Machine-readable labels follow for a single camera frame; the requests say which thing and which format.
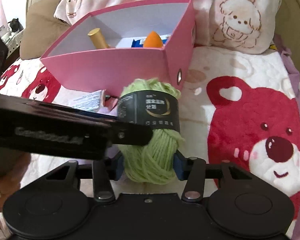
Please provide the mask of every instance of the red bear print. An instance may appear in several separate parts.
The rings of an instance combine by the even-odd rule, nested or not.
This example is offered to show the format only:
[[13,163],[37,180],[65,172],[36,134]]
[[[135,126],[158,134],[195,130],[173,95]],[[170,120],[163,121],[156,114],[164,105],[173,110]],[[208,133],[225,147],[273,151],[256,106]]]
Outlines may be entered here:
[[[237,87],[232,101],[221,89]],[[230,160],[300,205],[300,116],[296,100],[270,88],[251,88],[237,77],[214,78],[207,94],[216,107],[208,135],[210,163]]]
[[60,88],[61,84],[46,67],[42,67],[34,81],[23,91],[22,97],[52,103]]
[[11,65],[1,76],[0,90],[7,84],[8,79],[12,77],[18,70],[20,65]]

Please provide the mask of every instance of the pink blush mark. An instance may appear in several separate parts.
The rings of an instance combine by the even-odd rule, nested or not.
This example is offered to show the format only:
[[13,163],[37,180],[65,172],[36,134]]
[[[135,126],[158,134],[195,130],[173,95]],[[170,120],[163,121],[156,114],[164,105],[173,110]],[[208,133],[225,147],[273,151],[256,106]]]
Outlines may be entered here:
[[258,152],[253,151],[251,154],[251,158],[253,158],[254,160],[258,159]]
[[238,148],[234,149],[234,157],[235,158],[239,157],[239,149]]
[[245,161],[249,160],[249,152],[247,150],[245,150],[243,153],[243,160]]

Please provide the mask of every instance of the open pink storage box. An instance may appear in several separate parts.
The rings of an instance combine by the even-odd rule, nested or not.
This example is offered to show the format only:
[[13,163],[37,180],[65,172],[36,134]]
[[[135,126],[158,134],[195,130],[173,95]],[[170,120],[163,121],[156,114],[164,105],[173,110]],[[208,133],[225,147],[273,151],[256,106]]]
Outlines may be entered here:
[[[181,90],[192,57],[195,11],[192,0],[142,0],[88,13],[41,57],[67,89],[106,89],[119,96],[136,78],[158,78]],[[96,50],[88,32],[100,28],[113,49]],[[172,34],[162,48],[130,48],[151,31]]]

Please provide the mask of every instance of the human hand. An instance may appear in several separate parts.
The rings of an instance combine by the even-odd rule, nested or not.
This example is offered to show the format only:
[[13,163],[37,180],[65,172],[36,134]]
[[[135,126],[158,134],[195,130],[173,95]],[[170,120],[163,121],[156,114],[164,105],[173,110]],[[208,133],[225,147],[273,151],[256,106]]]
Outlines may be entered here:
[[20,181],[26,173],[30,161],[31,155],[23,153],[12,170],[0,177],[0,212],[2,212],[3,204],[7,198],[20,189]]

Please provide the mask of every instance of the green yarn ball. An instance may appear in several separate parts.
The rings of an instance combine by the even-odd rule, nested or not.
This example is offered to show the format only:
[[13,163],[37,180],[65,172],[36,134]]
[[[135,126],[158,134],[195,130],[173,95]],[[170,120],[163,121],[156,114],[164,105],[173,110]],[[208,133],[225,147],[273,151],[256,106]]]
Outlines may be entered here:
[[[123,89],[121,97],[135,91],[156,90],[166,92],[176,99],[180,91],[168,83],[161,83],[157,79],[136,79]],[[174,130],[155,129],[153,137],[146,146],[119,145],[124,156],[124,167],[127,176],[135,182],[149,182],[153,184],[167,184],[174,177],[172,167],[173,154],[183,141],[181,135]]]

